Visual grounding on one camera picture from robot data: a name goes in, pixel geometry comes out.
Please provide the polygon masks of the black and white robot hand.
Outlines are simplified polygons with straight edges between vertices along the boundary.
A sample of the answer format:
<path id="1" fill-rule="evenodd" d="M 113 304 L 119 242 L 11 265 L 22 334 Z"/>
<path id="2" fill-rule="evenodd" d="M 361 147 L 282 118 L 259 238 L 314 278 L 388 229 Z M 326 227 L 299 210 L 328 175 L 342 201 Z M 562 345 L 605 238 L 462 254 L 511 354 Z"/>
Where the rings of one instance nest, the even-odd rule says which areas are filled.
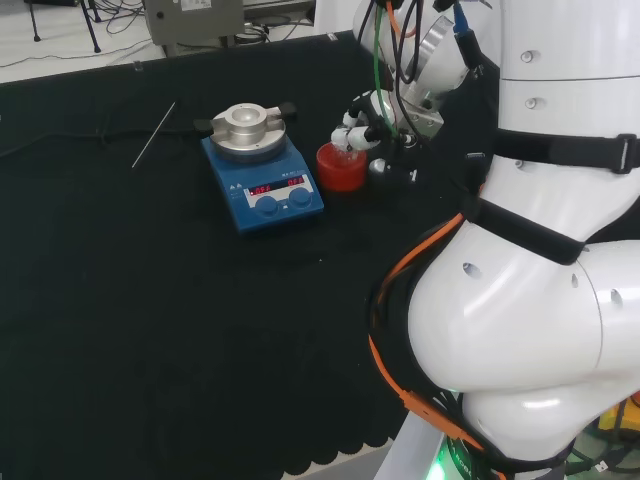
<path id="1" fill-rule="evenodd" d="M 419 168 L 408 152 L 418 138 L 406 125 L 392 91 L 370 90 L 357 96 L 331 134 L 331 144 L 342 153 L 364 152 L 368 173 L 376 183 L 414 186 Z"/>

